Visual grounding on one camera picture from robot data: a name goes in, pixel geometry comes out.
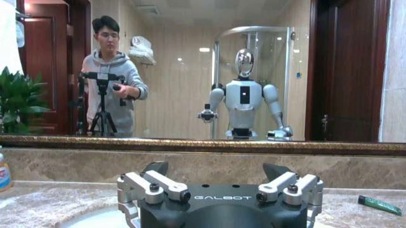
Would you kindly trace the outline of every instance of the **ceiling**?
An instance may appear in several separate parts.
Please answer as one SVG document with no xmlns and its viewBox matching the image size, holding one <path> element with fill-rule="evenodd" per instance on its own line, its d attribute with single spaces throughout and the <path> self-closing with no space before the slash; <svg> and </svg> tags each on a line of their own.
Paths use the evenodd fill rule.
<svg viewBox="0 0 406 228">
<path fill-rule="evenodd" d="M 137 6 L 153 5 L 159 15 L 143 12 L 153 22 L 177 25 L 237 27 L 269 25 L 291 0 L 134 0 Z"/>
</svg>

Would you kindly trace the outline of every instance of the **man's hand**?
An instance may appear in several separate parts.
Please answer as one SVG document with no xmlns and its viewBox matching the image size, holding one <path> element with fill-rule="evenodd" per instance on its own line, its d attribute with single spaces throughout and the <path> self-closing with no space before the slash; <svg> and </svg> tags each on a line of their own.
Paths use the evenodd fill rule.
<svg viewBox="0 0 406 228">
<path fill-rule="evenodd" d="M 120 90 L 115 91 L 114 93 L 123 99 L 126 99 L 130 96 L 133 96 L 134 98 L 138 98 L 141 95 L 141 89 L 138 89 L 137 87 L 131 87 L 128 85 L 122 85 L 115 83 L 115 86 L 120 87 Z"/>
<path fill-rule="evenodd" d="M 120 90 L 114 90 L 114 93 L 120 97 L 120 98 L 126 98 L 128 96 L 128 89 L 127 89 L 127 85 L 120 85 L 118 83 L 114 84 L 114 86 L 120 87 Z"/>
</svg>

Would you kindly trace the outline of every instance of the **gold mirror frame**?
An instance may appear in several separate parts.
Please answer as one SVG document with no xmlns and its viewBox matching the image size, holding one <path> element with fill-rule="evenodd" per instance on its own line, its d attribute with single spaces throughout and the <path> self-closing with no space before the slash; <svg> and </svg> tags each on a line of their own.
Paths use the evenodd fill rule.
<svg viewBox="0 0 406 228">
<path fill-rule="evenodd" d="M 405 143 L 271 142 L 0 135 L 4 147 L 149 152 L 201 152 L 406 157 Z"/>
</svg>

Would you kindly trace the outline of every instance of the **white curtain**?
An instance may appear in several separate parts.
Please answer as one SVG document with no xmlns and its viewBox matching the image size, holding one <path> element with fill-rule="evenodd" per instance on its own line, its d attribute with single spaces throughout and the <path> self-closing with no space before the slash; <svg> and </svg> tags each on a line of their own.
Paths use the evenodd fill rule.
<svg viewBox="0 0 406 228">
<path fill-rule="evenodd" d="M 0 0 L 0 72 L 6 67 L 11 73 L 23 74 L 16 37 L 15 7 Z"/>
</svg>

